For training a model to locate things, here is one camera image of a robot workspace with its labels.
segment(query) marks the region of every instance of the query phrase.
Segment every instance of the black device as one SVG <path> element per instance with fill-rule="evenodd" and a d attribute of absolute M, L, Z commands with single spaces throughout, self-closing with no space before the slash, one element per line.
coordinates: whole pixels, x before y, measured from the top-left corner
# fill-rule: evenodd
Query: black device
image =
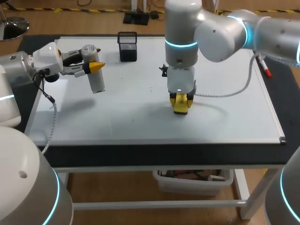
<path fill-rule="evenodd" d="M 125 13 L 123 23 L 136 24 L 136 25 L 148 25 L 150 15 L 141 11 L 127 12 Z"/>

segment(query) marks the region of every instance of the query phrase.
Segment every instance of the whiteboard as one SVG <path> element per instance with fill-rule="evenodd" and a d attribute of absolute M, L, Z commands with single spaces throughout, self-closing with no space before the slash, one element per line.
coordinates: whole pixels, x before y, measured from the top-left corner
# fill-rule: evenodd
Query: whiteboard
<path fill-rule="evenodd" d="M 60 76 L 45 91 L 56 99 L 58 121 L 51 145 L 280 143 L 284 136 L 258 65 L 249 87 L 226 98 L 194 98 L 187 115 L 173 113 L 165 63 L 164 37 L 138 37 L 137 62 L 120 62 L 116 37 L 62 37 L 61 52 L 86 44 L 101 48 L 105 92 L 93 94 L 87 76 Z M 241 89 L 248 77 L 250 50 L 220 63 L 199 52 L 195 65 L 197 93 L 223 95 Z M 26 132 L 45 145 L 53 123 L 52 104 L 41 96 Z"/>

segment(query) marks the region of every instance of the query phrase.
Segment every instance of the black pen holder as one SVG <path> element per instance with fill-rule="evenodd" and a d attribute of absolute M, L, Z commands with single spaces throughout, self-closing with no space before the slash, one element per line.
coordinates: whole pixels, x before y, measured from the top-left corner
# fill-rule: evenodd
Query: black pen holder
<path fill-rule="evenodd" d="M 137 60 L 136 42 L 136 32 L 118 33 L 118 44 L 121 62 L 135 62 Z"/>

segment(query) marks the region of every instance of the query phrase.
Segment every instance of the white cable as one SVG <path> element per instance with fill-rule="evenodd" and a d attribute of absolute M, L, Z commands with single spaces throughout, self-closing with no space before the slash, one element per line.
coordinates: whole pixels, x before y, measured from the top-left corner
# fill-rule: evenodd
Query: white cable
<path fill-rule="evenodd" d="M 48 142 L 47 142 L 46 146 L 44 147 L 44 149 L 42 151 L 42 154 L 45 154 L 48 147 L 50 146 L 52 136 L 53 136 L 53 133 L 54 133 L 54 129 L 55 129 L 56 120 L 57 120 L 57 106 L 56 106 L 55 102 L 53 103 L 53 106 L 50 109 L 52 109 L 52 108 L 54 108 L 54 119 L 53 119 L 52 129 L 51 129 L 51 133 L 50 133 L 49 138 L 48 138 Z"/>
<path fill-rule="evenodd" d="M 279 59 L 279 58 L 276 58 L 276 57 L 273 57 L 273 56 L 270 56 L 270 55 L 267 55 L 267 57 L 269 57 L 270 59 L 273 59 L 276 62 L 280 62 L 282 64 L 285 64 L 285 65 L 287 65 L 289 67 L 297 67 L 297 68 L 300 67 L 300 64 L 297 63 L 297 62 Z"/>
<path fill-rule="evenodd" d="M 250 63 L 249 63 L 249 73 L 248 73 L 248 79 L 246 81 L 246 84 L 245 86 L 239 90 L 239 91 L 236 91 L 234 93 L 231 93 L 231 94 L 227 94 L 227 95 L 204 95 L 204 94 L 195 94 L 196 96 L 200 96 L 200 97 L 208 97 L 208 98 L 225 98 L 225 97 L 231 97 L 231 96 L 234 96 L 234 95 L 238 95 L 240 93 L 242 93 L 244 90 L 247 89 L 247 87 L 249 86 L 250 84 L 250 80 L 251 80 L 251 75 L 252 75 L 252 65 L 253 65 L 253 62 L 255 60 L 255 58 L 259 55 L 259 53 L 255 53 L 251 59 L 250 59 Z"/>

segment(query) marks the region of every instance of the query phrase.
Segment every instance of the cable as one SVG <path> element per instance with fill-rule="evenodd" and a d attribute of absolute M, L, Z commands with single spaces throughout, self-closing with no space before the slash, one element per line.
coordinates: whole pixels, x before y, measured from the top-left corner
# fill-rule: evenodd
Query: cable
<path fill-rule="evenodd" d="M 36 76 L 39 75 L 39 77 L 41 78 L 42 80 L 42 88 L 40 88 L 38 86 L 38 84 L 36 83 Z M 36 74 L 34 74 L 33 78 L 32 78 L 32 81 L 34 83 L 34 85 L 42 91 L 43 95 L 53 104 L 52 108 L 54 108 L 54 119 L 53 119 L 53 124 L 52 124 L 52 129 L 51 129 L 51 132 L 50 132 L 50 135 L 49 135 L 49 138 L 48 138 L 48 141 L 47 141 L 47 144 L 46 146 L 44 147 L 44 149 L 42 150 L 42 154 L 45 154 L 45 152 L 47 151 L 47 149 L 49 148 L 50 146 L 50 143 L 51 143 L 51 140 L 52 140 L 52 136 L 53 136 L 53 133 L 54 133 L 54 130 L 55 130 L 55 125 L 56 125 L 56 121 L 57 121 L 57 117 L 58 117 L 58 112 L 57 112 L 57 106 L 56 106 L 56 103 L 55 103 L 55 99 L 51 96 L 51 95 L 48 95 L 46 92 L 45 92 L 45 81 L 44 81 L 44 78 L 45 78 L 45 72 L 44 71 L 39 71 L 37 72 Z"/>
<path fill-rule="evenodd" d="M 158 5 L 155 3 L 155 1 L 154 1 L 154 6 L 155 6 L 156 8 L 165 8 L 165 7 L 163 7 L 163 6 L 158 6 Z"/>
<path fill-rule="evenodd" d="M 296 67 L 296 68 L 300 68 L 300 64 L 297 62 L 292 62 L 292 61 L 287 61 L 287 60 L 283 60 L 283 59 L 278 59 L 276 57 L 270 56 L 270 55 L 266 55 L 268 58 L 273 59 L 277 62 L 280 62 L 282 64 L 285 64 L 289 67 Z"/>
<path fill-rule="evenodd" d="M 50 146 L 51 140 L 52 140 L 52 136 L 55 130 L 55 125 L 56 125 L 56 121 L 57 121 L 57 117 L 58 117 L 58 113 L 57 113 L 57 106 L 56 103 L 53 103 L 53 106 L 51 108 L 54 108 L 54 119 L 53 119 L 53 124 L 52 124 L 52 129 L 51 129 L 51 133 L 49 135 L 48 138 L 48 142 L 46 144 L 46 146 L 44 147 L 44 149 L 42 150 L 42 154 L 45 154 L 45 152 L 47 151 L 48 147 Z"/>
<path fill-rule="evenodd" d="M 150 5 L 149 1 L 151 1 L 151 0 L 147 0 L 147 5 L 149 6 L 149 11 L 148 11 L 148 13 L 151 12 L 151 5 Z"/>
<path fill-rule="evenodd" d="M 231 94 L 227 94 L 227 95 L 204 95 L 204 94 L 195 94 L 196 96 L 200 96 L 200 97 L 208 97 L 208 98 L 225 98 L 225 97 L 231 97 L 231 96 L 234 96 L 234 95 L 238 95 L 240 93 L 242 93 L 244 90 L 247 89 L 247 87 L 249 86 L 250 84 L 250 80 L 251 80 L 251 74 L 252 74 L 252 65 L 253 65 L 253 62 L 255 60 L 255 58 L 259 55 L 259 53 L 255 53 L 251 59 L 250 59 L 250 63 L 249 63 L 249 73 L 248 73 L 248 79 L 246 81 L 246 84 L 245 86 L 239 90 L 239 91 L 236 91 L 234 93 L 231 93 Z"/>
<path fill-rule="evenodd" d="M 81 4 L 79 4 L 79 0 L 77 0 L 77 5 L 78 6 L 88 6 L 91 3 L 92 3 L 92 0 L 90 0 L 89 3 L 87 3 L 87 4 L 81 5 Z"/>

